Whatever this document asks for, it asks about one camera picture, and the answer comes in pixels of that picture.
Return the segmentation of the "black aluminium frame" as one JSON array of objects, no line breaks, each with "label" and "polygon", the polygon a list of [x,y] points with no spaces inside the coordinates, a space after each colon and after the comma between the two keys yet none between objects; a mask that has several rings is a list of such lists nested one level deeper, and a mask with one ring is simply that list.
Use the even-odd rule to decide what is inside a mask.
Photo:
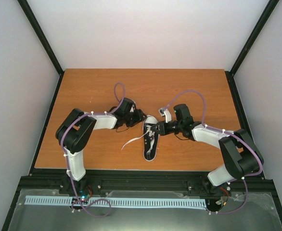
[{"label": "black aluminium frame", "polygon": [[[26,0],[20,0],[19,5],[21,6],[24,14],[26,15],[28,21],[33,27],[37,37],[42,43],[44,49],[47,51],[49,58],[51,59],[53,65],[56,68],[56,71],[59,74],[59,80],[56,85],[56,90],[51,101],[50,108],[48,110],[47,118],[44,123],[44,128],[42,130],[41,136],[45,135],[47,124],[51,117],[51,112],[54,108],[55,100],[58,95],[60,85],[63,80],[64,70],[60,67],[58,60],[55,57],[55,54],[43,33],[30,5]],[[278,1],[270,0],[262,15],[260,16],[256,26],[254,27],[251,35],[249,36],[247,42],[245,43],[242,51],[240,52],[238,58],[235,61],[231,71],[226,72],[227,82],[231,91],[231,96],[233,103],[235,105],[236,113],[239,118],[240,126],[242,128],[249,129],[249,125],[244,113],[244,108],[240,100],[237,86],[234,81],[235,72],[239,69],[244,58],[251,49],[253,43],[258,37],[261,29],[264,27],[265,23],[269,19],[273,10],[277,6]],[[137,192],[143,192],[147,189],[154,191],[159,189],[181,189],[186,182],[186,179],[196,179],[201,176],[200,172],[197,171],[188,171],[188,172],[174,172],[174,171],[128,171],[128,170],[89,170],[87,171],[91,176],[101,176],[104,182],[111,183],[114,186],[122,186],[124,189],[133,189]],[[34,190],[34,189],[59,189],[59,177],[64,174],[63,170],[59,169],[38,169],[33,165],[30,168],[28,176],[20,178],[16,193],[14,195],[12,204],[10,206],[9,212],[3,224],[2,230],[8,231],[13,229],[13,219],[16,217],[17,209],[19,205],[17,200],[20,196],[21,190]],[[252,185],[252,190],[256,192],[272,192],[274,209],[278,213],[279,221],[282,225],[282,205],[279,200],[277,191],[274,187],[272,180],[265,179],[264,174],[253,177],[249,183]]]}]

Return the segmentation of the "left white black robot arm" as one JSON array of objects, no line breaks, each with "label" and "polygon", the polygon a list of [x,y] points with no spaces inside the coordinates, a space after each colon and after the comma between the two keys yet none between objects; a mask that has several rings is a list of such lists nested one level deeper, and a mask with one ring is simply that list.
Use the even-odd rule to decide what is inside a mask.
[{"label": "left white black robot arm", "polygon": [[145,113],[128,98],[121,99],[118,106],[103,113],[73,109],[55,134],[64,152],[66,173],[72,179],[70,188],[78,194],[87,188],[87,181],[83,179],[86,173],[83,150],[94,130],[117,129],[123,125],[130,128],[144,120]]}]

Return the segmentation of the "small electronics board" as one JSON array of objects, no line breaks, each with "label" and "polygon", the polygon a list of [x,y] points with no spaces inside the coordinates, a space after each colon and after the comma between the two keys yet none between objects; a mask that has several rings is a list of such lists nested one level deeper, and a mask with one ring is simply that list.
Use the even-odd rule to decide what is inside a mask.
[{"label": "small electronics board", "polygon": [[92,197],[92,188],[90,185],[86,186],[85,189],[80,191],[81,196],[79,200],[83,204],[83,206],[86,206],[90,203],[90,198]]}]

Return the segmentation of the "black white canvas sneaker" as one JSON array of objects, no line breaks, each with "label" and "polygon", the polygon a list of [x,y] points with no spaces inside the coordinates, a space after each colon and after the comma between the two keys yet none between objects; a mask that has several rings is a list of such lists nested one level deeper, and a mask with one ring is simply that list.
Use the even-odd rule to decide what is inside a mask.
[{"label": "black white canvas sneaker", "polygon": [[150,128],[157,123],[158,123],[157,119],[152,115],[147,115],[143,123],[143,134],[144,134],[143,157],[148,162],[153,161],[156,157],[159,134],[154,131],[151,131]]}]

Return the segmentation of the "white shoelace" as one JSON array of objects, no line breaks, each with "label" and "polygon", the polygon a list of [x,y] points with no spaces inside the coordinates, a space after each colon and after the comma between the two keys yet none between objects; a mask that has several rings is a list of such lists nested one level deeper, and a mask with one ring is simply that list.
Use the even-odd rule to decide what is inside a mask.
[{"label": "white shoelace", "polygon": [[127,142],[122,146],[121,149],[123,150],[126,145],[130,144],[131,142],[134,142],[134,141],[136,141],[136,140],[139,140],[139,139],[143,138],[143,136],[144,136],[144,134],[142,134],[140,137],[136,137],[136,138],[133,138],[133,139],[127,141]]}]

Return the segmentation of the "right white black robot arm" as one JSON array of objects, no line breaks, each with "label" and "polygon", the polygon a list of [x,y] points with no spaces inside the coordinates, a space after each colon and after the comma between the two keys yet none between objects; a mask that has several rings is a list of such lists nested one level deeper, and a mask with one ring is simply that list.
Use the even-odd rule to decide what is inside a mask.
[{"label": "right white black robot arm", "polygon": [[188,140],[220,149],[223,165],[209,172],[202,181],[206,194],[214,194],[219,186],[232,180],[262,172],[264,159],[246,130],[223,130],[194,121],[185,104],[174,106],[174,111],[176,119],[172,120],[167,109],[160,109],[165,120],[154,123],[149,129],[160,136],[180,133]]}]

